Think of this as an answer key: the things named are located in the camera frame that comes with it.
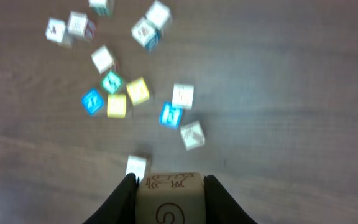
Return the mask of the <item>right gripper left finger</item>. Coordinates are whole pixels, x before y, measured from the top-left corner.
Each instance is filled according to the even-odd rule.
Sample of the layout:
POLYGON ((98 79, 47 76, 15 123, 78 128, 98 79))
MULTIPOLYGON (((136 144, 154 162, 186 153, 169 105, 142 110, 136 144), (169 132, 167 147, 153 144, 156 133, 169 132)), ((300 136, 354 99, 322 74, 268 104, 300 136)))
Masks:
POLYGON ((135 224, 135 200, 139 178, 127 174, 110 196, 84 224, 135 224))

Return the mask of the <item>wooden block red drawing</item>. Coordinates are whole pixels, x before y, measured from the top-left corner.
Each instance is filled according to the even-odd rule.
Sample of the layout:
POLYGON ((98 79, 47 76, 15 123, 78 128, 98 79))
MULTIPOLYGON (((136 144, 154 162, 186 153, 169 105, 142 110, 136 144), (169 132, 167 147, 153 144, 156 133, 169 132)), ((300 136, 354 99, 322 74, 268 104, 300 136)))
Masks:
POLYGON ((197 172, 148 174, 139 185, 135 222, 144 224, 205 224, 206 202, 197 172))

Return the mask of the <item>wooden block green side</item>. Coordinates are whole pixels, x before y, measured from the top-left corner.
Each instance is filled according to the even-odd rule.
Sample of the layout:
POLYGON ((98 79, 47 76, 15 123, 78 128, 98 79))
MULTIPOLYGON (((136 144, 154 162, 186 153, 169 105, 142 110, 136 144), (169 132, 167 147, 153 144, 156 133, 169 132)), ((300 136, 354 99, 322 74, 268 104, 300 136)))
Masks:
POLYGON ((141 182, 147 173, 148 160, 143 157, 129 155, 127 160, 126 175, 134 174, 141 182))

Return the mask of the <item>block with yellow side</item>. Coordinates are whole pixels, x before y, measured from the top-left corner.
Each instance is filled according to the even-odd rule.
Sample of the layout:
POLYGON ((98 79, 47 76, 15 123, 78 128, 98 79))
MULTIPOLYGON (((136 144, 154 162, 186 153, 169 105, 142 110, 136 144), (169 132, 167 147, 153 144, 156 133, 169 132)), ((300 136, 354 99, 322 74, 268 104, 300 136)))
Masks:
POLYGON ((47 40, 55 42, 56 44, 71 48, 73 46, 74 39, 68 33, 68 29, 65 21, 55 18, 50 18, 45 31, 47 40))

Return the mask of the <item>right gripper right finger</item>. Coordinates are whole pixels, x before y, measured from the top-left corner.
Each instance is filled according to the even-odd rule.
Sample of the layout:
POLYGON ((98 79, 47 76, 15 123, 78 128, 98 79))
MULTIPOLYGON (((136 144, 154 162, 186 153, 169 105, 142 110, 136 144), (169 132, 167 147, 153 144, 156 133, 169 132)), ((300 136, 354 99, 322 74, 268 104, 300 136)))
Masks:
POLYGON ((207 224, 257 224, 214 175, 203 181, 207 224))

